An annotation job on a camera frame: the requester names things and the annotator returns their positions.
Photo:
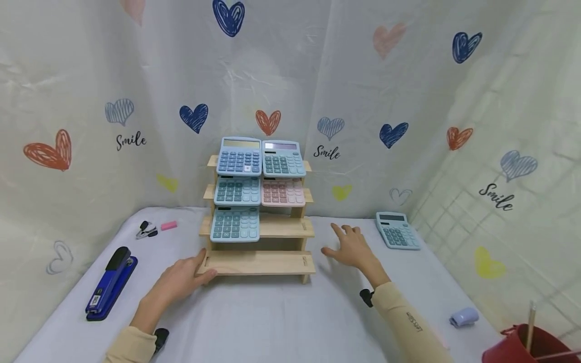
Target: beige sleeve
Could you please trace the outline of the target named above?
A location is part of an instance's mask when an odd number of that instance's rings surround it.
[[[428,323],[401,295],[393,282],[378,286],[371,301],[389,324],[407,362],[454,362]]]
[[[155,335],[128,326],[105,353],[103,363],[148,363],[155,352]]]

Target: heart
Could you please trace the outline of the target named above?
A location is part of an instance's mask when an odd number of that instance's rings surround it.
[[[256,123],[267,136],[270,136],[277,130],[278,124],[281,122],[281,112],[276,110],[270,117],[262,110],[256,112]]]
[[[322,117],[317,123],[317,130],[331,141],[331,138],[343,130],[344,126],[345,121],[342,118],[331,120],[329,117]]]
[[[539,166],[537,159],[532,156],[521,156],[516,151],[509,151],[500,159],[500,167],[507,177],[507,183],[518,177],[523,177],[534,172]]]
[[[347,199],[349,193],[351,193],[351,189],[353,189],[353,185],[343,185],[343,186],[334,185],[333,188],[331,189],[331,192],[333,193],[333,196],[335,197],[336,200],[342,201],[344,199]]]
[[[392,127],[389,124],[385,124],[381,127],[381,130],[379,130],[379,138],[388,149],[391,149],[393,144],[401,139],[403,134],[406,133],[408,126],[408,123],[401,123],[392,130]]]
[[[468,34],[463,31],[457,33],[452,41],[452,56],[456,63],[462,64],[470,58],[481,40],[482,33],[474,34],[470,39],[468,39]]]
[[[109,123],[125,126],[127,119],[131,116],[134,110],[135,106],[130,99],[121,98],[118,99],[115,104],[107,102],[105,105],[105,117],[107,117]]]
[[[446,137],[448,139],[448,146],[450,147],[450,150],[458,150],[459,148],[461,148],[462,145],[464,145],[466,141],[468,141],[470,136],[472,136],[473,132],[474,129],[472,128],[467,128],[460,132],[460,130],[458,130],[457,127],[450,127],[448,129],[448,132],[446,133]]]
[[[412,191],[409,189],[400,192],[399,189],[392,188],[392,190],[389,191],[389,196],[392,198],[392,201],[394,201],[398,206],[402,206],[407,201],[407,198],[411,194]]]
[[[163,174],[155,174],[157,176],[157,181],[168,191],[175,193],[178,189],[178,179],[168,178]]]
[[[200,134],[200,130],[208,118],[208,106],[200,103],[193,111],[188,106],[181,106],[180,117],[196,134]]]
[[[244,4],[237,2],[228,9],[228,5],[222,0],[212,1],[214,16],[222,31],[229,37],[235,37],[242,27],[244,20]]]
[[[373,33],[373,48],[377,51],[381,59],[385,59],[394,46],[399,43],[406,32],[404,23],[397,23],[388,31],[384,26],[379,26]]]
[[[29,143],[24,147],[24,155],[38,165],[60,171],[68,170],[72,151],[71,138],[66,130],[56,133],[55,145],[56,148],[42,142]]]
[[[506,266],[490,258],[490,253],[482,246],[474,252],[474,266],[476,273],[483,279],[497,279],[506,273]]]
[[[121,6],[131,18],[141,26],[145,10],[145,0],[120,0]]]
[[[63,241],[55,241],[52,248],[58,257],[46,265],[46,273],[56,275],[67,270],[72,265],[74,257],[70,248]]]

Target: blue calculator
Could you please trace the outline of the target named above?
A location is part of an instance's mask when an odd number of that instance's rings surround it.
[[[405,214],[377,212],[375,224],[387,247],[397,250],[419,250],[421,248]]]
[[[238,136],[222,138],[216,165],[218,175],[259,177],[262,174],[261,143],[258,139]]]
[[[228,177],[220,175],[214,191],[217,206],[259,206],[259,177]]]
[[[265,177],[300,178],[307,175],[298,142],[262,141],[262,159]]]
[[[216,207],[210,241],[258,242],[260,217],[258,207]]]

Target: white table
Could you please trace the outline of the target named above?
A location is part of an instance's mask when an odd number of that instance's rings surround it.
[[[125,222],[69,295],[16,359],[16,363],[101,362],[117,332],[130,322],[140,298],[179,258],[205,245],[198,237],[203,208],[147,208]],[[135,240],[143,220],[178,227],[155,238]],[[388,249],[373,220],[311,217],[315,228],[307,250],[317,273],[302,285],[297,276],[221,276],[172,306],[158,327],[170,331],[156,362],[385,362],[402,361],[393,336],[359,291],[370,288],[355,269],[331,263],[319,249],[336,247],[329,223],[361,227],[370,247],[412,305],[450,346],[456,362],[480,362],[501,336],[482,316],[455,329],[451,313],[474,304],[422,243],[421,251]],[[127,246],[139,259],[106,320],[87,322],[84,308],[113,252]]]

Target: red bucket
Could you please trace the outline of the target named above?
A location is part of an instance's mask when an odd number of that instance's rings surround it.
[[[530,353],[527,353],[526,334],[528,324],[521,324],[505,330],[507,337],[482,354],[482,363],[537,363],[533,357],[564,353],[571,351],[560,340],[535,326],[533,344]],[[575,357],[561,357],[542,360],[542,363],[581,363]]]

